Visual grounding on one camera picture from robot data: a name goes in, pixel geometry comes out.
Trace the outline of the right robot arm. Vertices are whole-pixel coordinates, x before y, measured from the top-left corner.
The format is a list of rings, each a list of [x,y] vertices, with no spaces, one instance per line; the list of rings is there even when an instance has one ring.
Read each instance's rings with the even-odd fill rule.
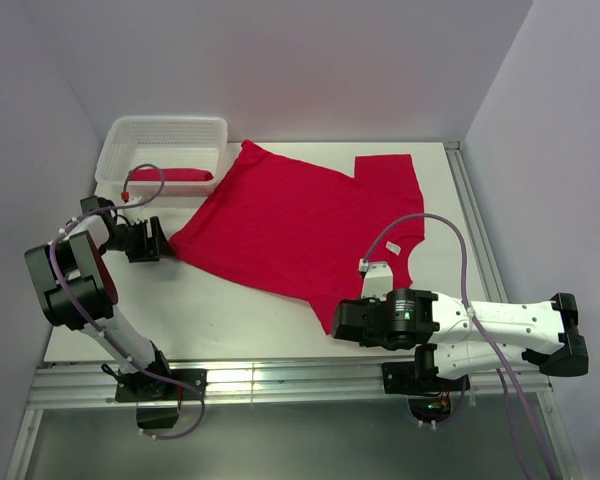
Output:
[[[533,304],[474,302],[437,292],[397,289],[384,298],[343,300],[332,335],[361,347],[410,351],[405,362],[382,366],[388,394],[460,391],[470,375],[535,366],[549,377],[589,371],[576,300],[558,293]]]

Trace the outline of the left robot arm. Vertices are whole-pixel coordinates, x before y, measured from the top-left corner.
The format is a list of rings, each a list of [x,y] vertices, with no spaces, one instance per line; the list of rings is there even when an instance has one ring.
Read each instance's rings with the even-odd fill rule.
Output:
[[[124,253],[130,263],[173,259],[157,216],[134,209],[114,210],[114,202],[90,196],[80,202],[82,216],[67,223],[60,239],[31,248],[25,263],[38,302],[54,327],[77,331],[96,341],[118,364],[104,364],[134,400],[165,400],[178,391],[164,354],[139,334],[121,313],[119,295],[103,256]]]

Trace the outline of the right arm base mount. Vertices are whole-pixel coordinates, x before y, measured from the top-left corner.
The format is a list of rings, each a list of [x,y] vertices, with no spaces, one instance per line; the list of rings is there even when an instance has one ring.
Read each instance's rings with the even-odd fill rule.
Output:
[[[437,426],[449,420],[454,413],[452,394],[458,393],[458,404],[470,388],[467,375],[456,380],[433,377],[416,377],[416,363],[385,362],[381,364],[383,389],[387,395],[407,398],[410,414],[417,424]]]

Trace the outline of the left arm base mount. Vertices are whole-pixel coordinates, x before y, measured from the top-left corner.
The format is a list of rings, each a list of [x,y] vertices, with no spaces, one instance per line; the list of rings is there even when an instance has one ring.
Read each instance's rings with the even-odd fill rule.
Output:
[[[186,401],[197,401],[200,413],[206,413],[205,369],[171,370],[168,381],[158,380],[143,373],[119,375],[114,401],[136,406],[136,424],[149,431],[173,428],[180,419]]]

